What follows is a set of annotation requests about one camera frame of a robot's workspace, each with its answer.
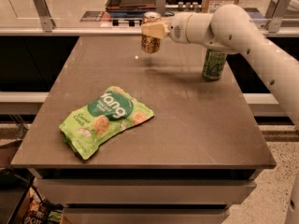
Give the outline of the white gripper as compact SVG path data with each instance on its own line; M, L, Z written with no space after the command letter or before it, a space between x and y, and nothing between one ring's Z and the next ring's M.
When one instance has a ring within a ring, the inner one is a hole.
M154 38L165 38L170 34L170 38L178 43L207 45L214 38L211 19L211 14L181 12L172 18L170 24L161 21L144 23L141 32Z

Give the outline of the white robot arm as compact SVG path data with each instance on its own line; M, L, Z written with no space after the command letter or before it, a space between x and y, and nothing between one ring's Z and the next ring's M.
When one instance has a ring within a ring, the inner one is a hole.
M141 33L241 54L299 128L299 62L261 34L242 7L225 5L213 14L180 12L143 24Z

